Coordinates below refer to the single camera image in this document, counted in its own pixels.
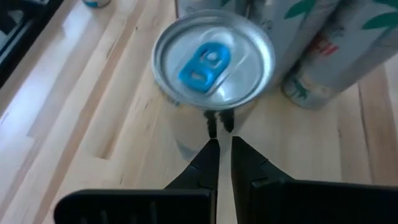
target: can with green leaf design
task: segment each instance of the can with green leaf design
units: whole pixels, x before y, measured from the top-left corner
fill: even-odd
[[[248,0],[175,0],[175,5],[177,17],[204,9],[227,10],[245,16],[248,9]]]
[[[319,108],[396,53],[398,0],[344,1],[282,90],[301,107]]]
[[[268,89],[279,86],[286,73],[340,0],[253,0],[249,19],[261,26],[275,48],[275,72]]]

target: blue pull tab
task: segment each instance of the blue pull tab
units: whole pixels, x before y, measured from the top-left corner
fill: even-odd
[[[178,74],[188,87],[207,92],[231,61],[227,46],[209,42],[201,45]]]

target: silver can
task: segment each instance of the silver can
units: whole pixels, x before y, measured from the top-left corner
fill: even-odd
[[[284,93],[304,108],[319,108],[398,53],[396,1],[345,1],[311,43]]]
[[[278,87],[340,0],[253,0],[249,19],[270,37],[276,58],[270,87]]]
[[[245,16],[248,9],[248,0],[175,0],[175,5],[177,17],[204,9],[227,10]]]
[[[170,102],[177,142],[201,149],[230,137],[251,112],[274,71],[274,50],[263,30],[226,11],[199,11],[169,26],[152,55],[155,80]]]
[[[107,6],[111,0],[83,0],[83,2],[92,8],[101,8]]]

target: wooden surface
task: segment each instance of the wooden surface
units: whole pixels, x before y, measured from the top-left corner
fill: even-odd
[[[0,90],[0,223],[52,223],[72,191],[161,189],[179,175],[197,151],[176,144],[149,62],[174,20],[173,0],[63,3]],[[264,95],[237,134],[296,179],[398,185],[397,62],[320,111]],[[223,137],[218,223],[229,224]]]

